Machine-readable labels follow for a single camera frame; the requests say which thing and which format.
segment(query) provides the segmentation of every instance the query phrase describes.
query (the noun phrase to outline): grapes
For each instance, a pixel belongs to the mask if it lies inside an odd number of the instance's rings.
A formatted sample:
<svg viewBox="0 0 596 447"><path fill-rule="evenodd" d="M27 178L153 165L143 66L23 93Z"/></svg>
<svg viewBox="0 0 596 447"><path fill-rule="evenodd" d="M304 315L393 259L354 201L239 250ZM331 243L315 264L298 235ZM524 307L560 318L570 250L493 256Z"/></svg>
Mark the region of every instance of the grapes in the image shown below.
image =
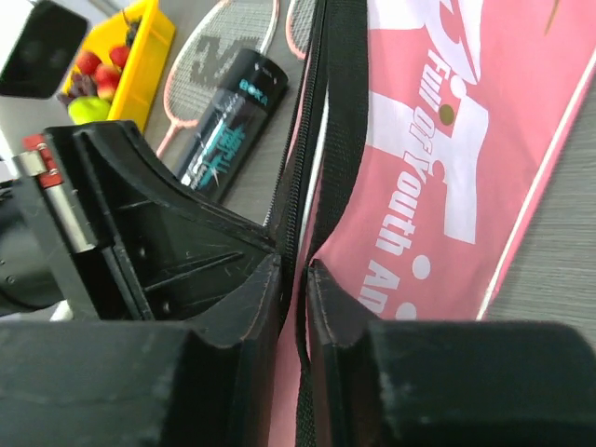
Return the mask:
<svg viewBox="0 0 596 447"><path fill-rule="evenodd" d="M122 10L122 17L124 17L124 22L129 27L129 30L127 31L127 36L126 36L126 46L132 47L132 44L134 43L134 39L137 36L137 33L139 32L139 27L141 26L141 19L129 21L129 19L127 19L126 14L124 13L124 9Z"/></svg>
<svg viewBox="0 0 596 447"><path fill-rule="evenodd" d="M83 76L81 80L81 89L83 90L84 96L97 96L97 85L95 81L91 79L91 76Z"/></svg>
<svg viewBox="0 0 596 447"><path fill-rule="evenodd" d="M64 104L65 107L68 107L68 104L70 104L75 99L70 95L65 95L64 93L59 93L58 95L56 95L56 97L58 98L58 101Z"/></svg>
<svg viewBox="0 0 596 447"><path fill-rule="evenodd" d="M86 76L77 72L71 74L71 87L68 89L68 95L73 98L81 96L97 96L97 85L91 76Z"/></svg>

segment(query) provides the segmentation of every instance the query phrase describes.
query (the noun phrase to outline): black strap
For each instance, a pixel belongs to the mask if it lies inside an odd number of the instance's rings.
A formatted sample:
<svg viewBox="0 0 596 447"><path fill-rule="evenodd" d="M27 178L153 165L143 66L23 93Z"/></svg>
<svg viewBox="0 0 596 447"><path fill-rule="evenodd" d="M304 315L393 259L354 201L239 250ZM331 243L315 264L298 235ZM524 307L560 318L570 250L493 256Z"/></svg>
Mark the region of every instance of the black strap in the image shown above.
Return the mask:
<svg viewBox="0 0 596 447"><path fill-rule="evenodd" d="M323 153L320 195L307 260L327 240L344 214L359 172L369 103L366 0L327 2L326 46L329 120ZM296 408L296 446L316 447L312 376L306 352L305 275L296 308L296 344L302 373Z"/></svg>

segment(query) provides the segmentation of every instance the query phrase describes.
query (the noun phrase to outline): badminton racket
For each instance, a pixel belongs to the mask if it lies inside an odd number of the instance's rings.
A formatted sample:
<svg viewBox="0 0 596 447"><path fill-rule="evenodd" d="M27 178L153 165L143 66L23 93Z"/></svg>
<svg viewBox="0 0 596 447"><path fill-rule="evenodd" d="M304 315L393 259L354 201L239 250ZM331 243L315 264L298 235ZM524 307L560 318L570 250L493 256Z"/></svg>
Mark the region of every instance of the badminton racket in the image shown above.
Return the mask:
<svg viewBox="0 0 596 447"><path fill-rule="evenodd" d="M278 0L222 0L198 24L166 80L164 109L170 125L157 148L158 157L163 156L178 131L198 124L241 48L266 53L278 11Z"/></svg>
<svg viewBox="0 0 596 447"><path fill-rule="evenodd" d="M291 0L286 16L286 41L301 61L306 57L317 0Z"/></svg>

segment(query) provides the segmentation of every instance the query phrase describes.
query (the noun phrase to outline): red clip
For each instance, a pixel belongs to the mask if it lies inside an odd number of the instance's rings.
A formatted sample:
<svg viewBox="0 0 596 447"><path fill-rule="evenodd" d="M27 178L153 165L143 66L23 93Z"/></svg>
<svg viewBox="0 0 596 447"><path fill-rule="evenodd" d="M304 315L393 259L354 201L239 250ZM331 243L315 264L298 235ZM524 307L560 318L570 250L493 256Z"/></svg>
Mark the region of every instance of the red clip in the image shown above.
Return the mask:
<svg viewBox="0 0 596 447"><path fill-rule="evenodd" d="M30 152L39 152L41 159L44 161L44 164L46 165L47 172L44 172L43 174L39 174L37 176L37 179L39 180L39 183L41 184L42 188L48 189L52 186L57 186L64 182L64 179L58 171L58 165L54 161L54 157L52 156L49 147L47 147L43 135L37 134L25 137L22 139L22 144L23 147Z"/></svg>

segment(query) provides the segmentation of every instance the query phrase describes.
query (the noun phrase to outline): red fruit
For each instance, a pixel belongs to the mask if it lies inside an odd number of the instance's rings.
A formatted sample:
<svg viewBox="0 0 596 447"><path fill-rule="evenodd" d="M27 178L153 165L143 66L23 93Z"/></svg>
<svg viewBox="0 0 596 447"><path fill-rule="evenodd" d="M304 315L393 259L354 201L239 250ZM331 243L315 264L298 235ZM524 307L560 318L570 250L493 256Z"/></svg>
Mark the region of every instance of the red fruit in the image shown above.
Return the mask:
<svg viewBox="0 0 596 447"><path fill-rule="evenodd" d="M122 45L120 47L114 47L110 51L110 60L114 63L116 67L124 69L124 66L127 64L127 59L129 58L130 48L126 45Z"/></svg>
<svg viewBox="0 0 596 447"><path fill-rule="evenodd" d="M103 63L95 71L95 82L98 84L118 83L120 81L120 71L113 65Z"/></svg>
<svg viewBox="0 0 596 447"><path fill-rule="evenodd" d="M97 54L83 49L76 58L76 66L83 75L93 75L102 60Z"/></svg>
<svg viewBox="0 0 596 447"><path fill-rule="evenodd" d="M118 82L113 80L103 81L97 86L97 96L111 102L114 99L115 91L118 89Z"/></svg>

